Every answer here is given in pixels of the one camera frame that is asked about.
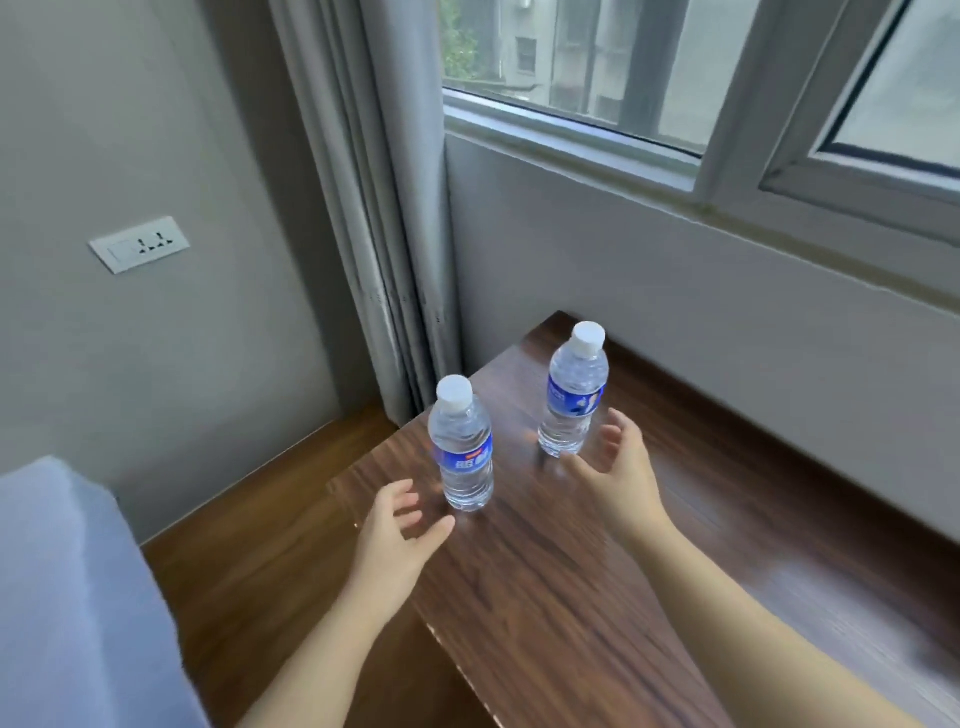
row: tree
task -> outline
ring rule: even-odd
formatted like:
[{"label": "tree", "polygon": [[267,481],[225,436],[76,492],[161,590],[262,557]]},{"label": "tree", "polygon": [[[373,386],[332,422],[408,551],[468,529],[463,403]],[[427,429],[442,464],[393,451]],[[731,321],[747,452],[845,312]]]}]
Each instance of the tree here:
[{"label": "tree", "polygon": [[437,6],[444,75],[448,79],[476,78],[477,39],[469,30],[460,27],[460,0],[438,0]]}]

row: electrical outlet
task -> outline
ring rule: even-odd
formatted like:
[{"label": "electrical outlet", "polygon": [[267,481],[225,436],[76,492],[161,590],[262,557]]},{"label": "electrical outlet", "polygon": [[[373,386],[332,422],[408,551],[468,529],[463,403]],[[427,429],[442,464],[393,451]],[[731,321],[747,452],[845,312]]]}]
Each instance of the electrical outlet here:
[{"label": "electrical outlet", "polygon": [[113,273],[124,273],[189,247],[172,217],[90,241],[90,248]]}]

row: wood grain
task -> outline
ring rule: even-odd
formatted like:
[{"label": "wood grain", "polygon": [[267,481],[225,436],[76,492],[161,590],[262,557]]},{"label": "wood grain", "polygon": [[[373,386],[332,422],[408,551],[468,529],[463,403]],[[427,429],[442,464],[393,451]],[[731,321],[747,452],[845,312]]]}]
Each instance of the wood grain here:
[{"label": "wood grain", "polygon": [[[395,431],[379,405],[328,425],[145,545],[214,725],[240,719],[332,604],[356,529],[326,483]],[[348,726],[370,725],[492,728],[412,608],[364,665]]]},{"label": "wood grain", "polygon": [[[538,448],[546,366],[574,323],[554,315],[472,378],[493,420],[493,498],[457,516],[414,603],[506,728],[730,726],[642,573]],[[615,343],[607,352],[601,410],[643,428],[693,543],[926,725],[960,725],[960,548]],[[421,416],[337,477],[338,497],[359,520],[378,487],[412,476],[432,522],[448,507],[428,446]]]}]

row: wooden table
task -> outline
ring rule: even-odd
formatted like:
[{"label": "wooden table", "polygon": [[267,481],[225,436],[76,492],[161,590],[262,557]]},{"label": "wooden table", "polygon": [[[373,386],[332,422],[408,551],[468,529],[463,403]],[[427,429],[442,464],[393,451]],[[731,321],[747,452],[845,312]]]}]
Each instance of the wooden table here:
[{"label": "wooden table", "polygon": [[[538,448],[546,367],[574,323],[555,314],[472,378],[493,420],[493,498],[457,516],[414,604],[504,728],[730,726],[641,571]],[[614,342],[606,349],[594,427],[615,406],[643,428],[677,526],[903,709],[960,725],[960,548]],[[591,433],[588,461],[596,445]],[[334,491],[360,522],[378,488],[413,477],[433,522],[448,507],[429,446],[421,415]]]}]

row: white bottle cap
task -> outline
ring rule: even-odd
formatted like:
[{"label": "white bottle cap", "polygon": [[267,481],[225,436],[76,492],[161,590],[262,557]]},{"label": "white bottle cap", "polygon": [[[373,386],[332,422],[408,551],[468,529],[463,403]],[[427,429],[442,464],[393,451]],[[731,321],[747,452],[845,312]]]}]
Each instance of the white bottle cap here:
[{"label": "white bottle cap", "polygon": [[602,326],[594,324],[592,321],[581,321],[573,327],[570,348],[577,356],[588,359],[596,356],[597,352],[603,349],[603,343],[606,339],[607,333]]},{"label": "white bottle cap", "polygon": [[461,375],[445,376],[437,385],[437,406],[454,415],[463,412],[473,402],[473,385]]}]

